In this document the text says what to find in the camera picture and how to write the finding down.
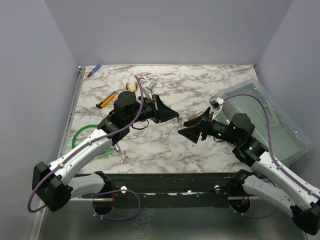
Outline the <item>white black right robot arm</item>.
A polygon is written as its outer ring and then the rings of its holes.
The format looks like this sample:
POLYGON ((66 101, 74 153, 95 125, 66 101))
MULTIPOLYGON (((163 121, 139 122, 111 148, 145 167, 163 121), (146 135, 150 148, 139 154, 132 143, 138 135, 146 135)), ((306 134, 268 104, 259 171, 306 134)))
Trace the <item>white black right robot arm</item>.
POLYGON ((235 114, 229 124, 213 119, 207 109, 200 116, 186 121, 178 133, 193 143, 208 136, 234 146, 232 153, 252 170, 266 176, 265 183, 246 170, 231 179, 230 191, 241 196, 254 195, 286 213, 294 224, 309 235, 320 230, 320 190, 308 184, 277 160, 270 148, 252 136, 255 126, 245 113, 235 114))

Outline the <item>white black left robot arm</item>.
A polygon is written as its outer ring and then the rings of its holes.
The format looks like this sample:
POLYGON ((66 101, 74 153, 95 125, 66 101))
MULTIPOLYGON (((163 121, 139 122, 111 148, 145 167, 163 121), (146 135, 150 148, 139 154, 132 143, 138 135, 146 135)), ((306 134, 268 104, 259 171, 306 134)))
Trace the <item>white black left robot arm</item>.
POLYGON ((131 91, 121 92, 113 110, 96 129, 78 146, 48 164, 39 162, 33 169, 32 195, 37 195, 45 207, 55 212, 72 198, 97 194, 104 198, 110 194, 109 178, 101 171, 84 177, 77 173, 91 160, 121 141, 136 122, 152 120, 164 123, 178 118, 179 113, 166 106, 159 95, 151 98, 136 97, 131 91))

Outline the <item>brass padlock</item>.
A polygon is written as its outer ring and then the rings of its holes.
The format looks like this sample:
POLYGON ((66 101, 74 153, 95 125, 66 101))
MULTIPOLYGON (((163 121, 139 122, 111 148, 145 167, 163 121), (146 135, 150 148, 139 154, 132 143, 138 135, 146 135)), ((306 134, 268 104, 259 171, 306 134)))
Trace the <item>brass padlock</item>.
POLYGON ((190 116, 189 118, 188 118, 188 120, 192 120, 192 119, 194 119, 194 118, 196 118, 197 116, 195 115, 195 114, 193 114, 192 116, 190 116))

